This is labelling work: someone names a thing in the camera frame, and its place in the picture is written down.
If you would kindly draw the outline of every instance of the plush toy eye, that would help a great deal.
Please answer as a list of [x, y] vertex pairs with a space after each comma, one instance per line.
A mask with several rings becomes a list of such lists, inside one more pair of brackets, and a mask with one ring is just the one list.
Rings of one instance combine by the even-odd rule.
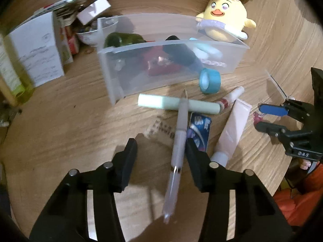
[[227, 3], [222, 4], [222, 9], [227, 10], [229, 8], [229, 5]]

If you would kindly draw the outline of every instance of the white bowl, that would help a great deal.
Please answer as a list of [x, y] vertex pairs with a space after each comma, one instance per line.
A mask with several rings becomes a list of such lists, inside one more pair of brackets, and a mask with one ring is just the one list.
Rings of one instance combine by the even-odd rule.
[[[113, 33], [117, 28], [116, 19], [108, 19], [106, 23], [111, 25], [102, 28], [104, 37], [107, 37], [110, 33]], [[100, 32], [98, 30], [93, 30], [85, 33], [76, 33], [76, 34], [78, 38], [81, 40], [81, 42], [91, 47], [97, 47], [99, 45]]]

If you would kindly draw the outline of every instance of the pen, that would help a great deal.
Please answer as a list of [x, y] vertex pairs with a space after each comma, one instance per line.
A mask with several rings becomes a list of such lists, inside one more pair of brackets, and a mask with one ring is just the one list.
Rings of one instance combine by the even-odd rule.
[[180, 173], [183, 166], [186, 131], [188, 117], [188, 99], [186, 90], [183, 91], [178, 107], [177, 124], [172, 152], [171, 172], [163, 206], [164, 223], [168, 224], [171, 215], [175, 211], [177, 193], [180, 184]]

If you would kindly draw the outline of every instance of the paper with handwriting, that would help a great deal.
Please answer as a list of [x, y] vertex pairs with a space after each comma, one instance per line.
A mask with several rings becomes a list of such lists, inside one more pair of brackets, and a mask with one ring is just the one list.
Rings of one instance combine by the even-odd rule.
[[53, 12], [43, 14], [6, 36], [14, 50], [14, 61], [24, 67], [35, 87], [64, 75], [55, 20]]

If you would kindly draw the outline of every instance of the dark green bottle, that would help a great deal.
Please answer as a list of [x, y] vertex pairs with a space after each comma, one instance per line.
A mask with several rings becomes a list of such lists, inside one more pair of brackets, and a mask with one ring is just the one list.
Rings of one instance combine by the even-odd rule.
[[105, 39], [104, 48], [114, 46], [120, 47], [135, 43], [145, 43], [143, 37], [136, 33], [110, 33]]

